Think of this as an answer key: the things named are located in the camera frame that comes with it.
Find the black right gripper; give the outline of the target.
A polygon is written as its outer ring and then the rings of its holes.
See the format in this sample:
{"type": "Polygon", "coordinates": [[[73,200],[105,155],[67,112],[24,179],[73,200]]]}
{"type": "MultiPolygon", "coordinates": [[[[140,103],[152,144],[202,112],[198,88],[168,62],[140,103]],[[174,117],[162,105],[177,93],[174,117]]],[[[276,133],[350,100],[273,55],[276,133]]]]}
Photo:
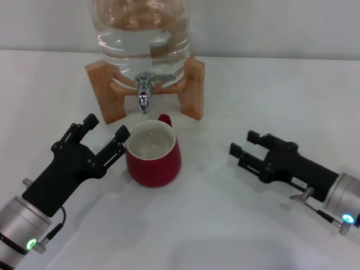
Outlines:
{"type": "Polygon", "coordinates": [[[261,136],[253,130],[248,131],[246,140],[269,150],[264,160],[247,153],[235,143],[231,143],[229,154],[238,159],[239,167],[253,173],[263,183],[280,181],[290,185],[296,178],[314,189],[313,198],[324,202],[339,177],[338,173],[302,157],[295,142],[284,141],[270,133],[261,136]]]}

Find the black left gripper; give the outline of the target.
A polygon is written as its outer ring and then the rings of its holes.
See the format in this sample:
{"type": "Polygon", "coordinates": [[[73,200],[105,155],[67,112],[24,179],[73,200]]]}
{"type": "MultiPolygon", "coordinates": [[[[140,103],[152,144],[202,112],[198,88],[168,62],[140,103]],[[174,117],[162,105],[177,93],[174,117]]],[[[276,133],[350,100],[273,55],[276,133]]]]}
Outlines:
{"type": "Polygon", "coordinates": [[[82,182],[102,178],[126,153],[124,144],[131,134],[122,125],[115,137],[95,155],[80,142],[98,123],[96,116],[89,114],[82,124],[71,124],[61,139],[53,144],[54,157],[50,165],[21,197],[52,217],[82,182]]]}

